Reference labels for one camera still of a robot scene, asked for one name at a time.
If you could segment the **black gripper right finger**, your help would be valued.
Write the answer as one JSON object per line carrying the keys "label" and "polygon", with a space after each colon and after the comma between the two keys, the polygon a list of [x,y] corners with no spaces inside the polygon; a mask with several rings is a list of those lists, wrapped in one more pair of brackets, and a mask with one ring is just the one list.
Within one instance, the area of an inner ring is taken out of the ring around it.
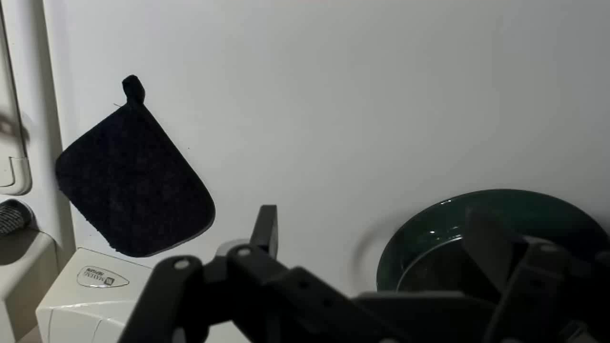
{"label": "black gripper right finger", "polygon": [[467,214],[463,250],[498,290],[484,343],[610,343],[610,261],[515,233],[500,216]]}

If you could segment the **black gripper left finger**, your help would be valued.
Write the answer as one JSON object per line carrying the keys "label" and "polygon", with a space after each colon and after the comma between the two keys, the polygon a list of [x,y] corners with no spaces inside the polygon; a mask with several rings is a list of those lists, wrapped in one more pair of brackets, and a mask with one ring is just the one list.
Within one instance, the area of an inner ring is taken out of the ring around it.
{"label": "black gripper left finger", "polygon": [[284,267],[277,250],[279,208],[263,204],[252,237],[210,263],[158,263],[120,343],[206,343],[227,322],[252,343],[357,343],[351,303],[305,269]]}

